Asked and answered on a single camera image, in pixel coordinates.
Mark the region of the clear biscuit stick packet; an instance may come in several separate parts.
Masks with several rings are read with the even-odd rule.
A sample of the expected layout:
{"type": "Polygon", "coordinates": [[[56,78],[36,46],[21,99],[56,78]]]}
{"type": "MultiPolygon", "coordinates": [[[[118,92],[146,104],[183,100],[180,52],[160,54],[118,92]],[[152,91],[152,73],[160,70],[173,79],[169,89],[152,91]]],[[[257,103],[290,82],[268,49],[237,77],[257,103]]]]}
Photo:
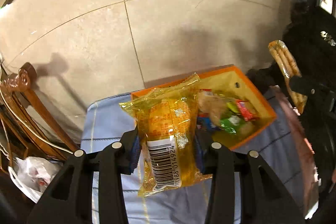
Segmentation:
{"type": "Polygon", "coordinates": [[[297,113],[301,115],[306,105],[307,96],[296,93],[291,90],[289,80],[298,76],[301,77],[301,72],[298,69],[297,63],[288,50],[287,46],[281,40],[275,40],[268,44],[268,50],[276,61],[282,75],[284,76],[287,91],[294,103],[297,113]]]}

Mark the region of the red snack packet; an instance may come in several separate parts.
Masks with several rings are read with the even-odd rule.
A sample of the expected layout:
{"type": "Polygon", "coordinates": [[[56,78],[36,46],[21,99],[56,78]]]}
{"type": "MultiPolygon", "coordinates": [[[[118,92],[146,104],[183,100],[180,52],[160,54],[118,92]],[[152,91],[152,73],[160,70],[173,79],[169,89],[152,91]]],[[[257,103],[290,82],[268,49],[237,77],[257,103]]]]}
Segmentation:
{"type": "Polygon", "coordinates": [[[236,106],[245,121],[255,121],[259,119],[259,114],[249,101],[236,100],[236,106]]]}

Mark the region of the yellow cake packet with barcode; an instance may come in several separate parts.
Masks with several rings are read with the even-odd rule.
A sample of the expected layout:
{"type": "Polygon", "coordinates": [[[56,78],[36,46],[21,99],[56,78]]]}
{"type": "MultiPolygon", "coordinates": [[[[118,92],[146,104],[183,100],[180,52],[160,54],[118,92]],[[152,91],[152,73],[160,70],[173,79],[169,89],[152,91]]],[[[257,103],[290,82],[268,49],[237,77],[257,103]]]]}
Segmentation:
{"type": "Polygon", "coordinates": [[[154,88],[120,103],[138,127],[143,153],[140,197],[192,186],[210,178],[201,174],[194,159],[200,77],[194,73],[180,84],[154,88]]]}

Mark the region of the green snack bag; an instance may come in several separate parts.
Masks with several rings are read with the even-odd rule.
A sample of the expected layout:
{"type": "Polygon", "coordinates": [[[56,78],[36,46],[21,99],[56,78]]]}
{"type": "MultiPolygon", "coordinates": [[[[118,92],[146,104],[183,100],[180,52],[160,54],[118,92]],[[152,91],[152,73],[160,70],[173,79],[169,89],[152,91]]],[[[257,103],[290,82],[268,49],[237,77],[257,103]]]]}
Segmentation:
{"type": "Polygon", "coordinates": [[[236,135],[245,125],[245,120],[233,101],[227,102],[226,107],[225,112],[220,117],[219,127],[229,134],[236,135]]]}

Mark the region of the bun packet red stripe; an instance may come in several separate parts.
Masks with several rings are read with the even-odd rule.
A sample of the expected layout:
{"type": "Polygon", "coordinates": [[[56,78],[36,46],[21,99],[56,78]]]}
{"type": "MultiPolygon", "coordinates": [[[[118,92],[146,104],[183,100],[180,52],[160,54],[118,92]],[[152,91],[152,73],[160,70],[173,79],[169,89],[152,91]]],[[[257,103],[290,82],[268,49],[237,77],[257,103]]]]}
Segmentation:
{"type": "Polygon", "coordinates": [[[215,94],[211,89],[201,89],[198,94],[197,126],[209,131],[224,130],[223,121],[231,111],[227,98],[215,94]]]}

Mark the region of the orange cardboard box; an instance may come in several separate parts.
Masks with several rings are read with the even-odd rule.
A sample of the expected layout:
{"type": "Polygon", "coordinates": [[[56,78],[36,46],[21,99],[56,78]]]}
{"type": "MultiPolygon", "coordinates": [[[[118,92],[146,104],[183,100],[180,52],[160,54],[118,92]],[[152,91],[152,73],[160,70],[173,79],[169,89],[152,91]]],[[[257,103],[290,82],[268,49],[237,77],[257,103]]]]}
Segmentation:
{"type": "Polygon", "coordinates": [[[276,114],[236,66],[133,92],[120,108],[134,117],[146,141],[170,139],[190,147],[197,119],[230,149],[241,147],[275,120],[276,114]]]}

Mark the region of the carved wooden chair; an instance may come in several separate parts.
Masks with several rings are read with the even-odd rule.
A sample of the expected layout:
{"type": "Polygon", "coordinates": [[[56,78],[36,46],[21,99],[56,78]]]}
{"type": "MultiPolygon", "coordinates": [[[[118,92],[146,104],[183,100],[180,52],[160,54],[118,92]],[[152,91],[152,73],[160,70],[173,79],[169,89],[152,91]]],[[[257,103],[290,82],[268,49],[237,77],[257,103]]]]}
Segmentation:
{"type": "Polygon", "coordinates": [[[23,157],[37,156],[52,160],[66,160],[79,149],[78,144],[62,129],[33,90],[37,71],[30,63],[25,63],[17,73],[10,75],[1,65],[1,118],[5,129],[9,129],[23,146],[9,142],[12,151],[23,157]],[[31,106],[55,133],[55,140],[47,136],[42,127],[26,110],[31,106]]]}

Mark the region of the white plastic bag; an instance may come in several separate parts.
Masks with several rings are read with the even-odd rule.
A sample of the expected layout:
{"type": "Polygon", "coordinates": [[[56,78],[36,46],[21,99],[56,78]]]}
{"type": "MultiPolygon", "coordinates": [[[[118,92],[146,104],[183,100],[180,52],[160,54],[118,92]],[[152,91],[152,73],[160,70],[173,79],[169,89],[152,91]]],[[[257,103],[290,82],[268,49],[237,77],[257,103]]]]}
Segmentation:
{"type": "Polygon", "coordinates": [[[29,156],[24,160],[16,157],[8,171],[14,185],[37,203],[62,167],[62,162],[29,156]]]}

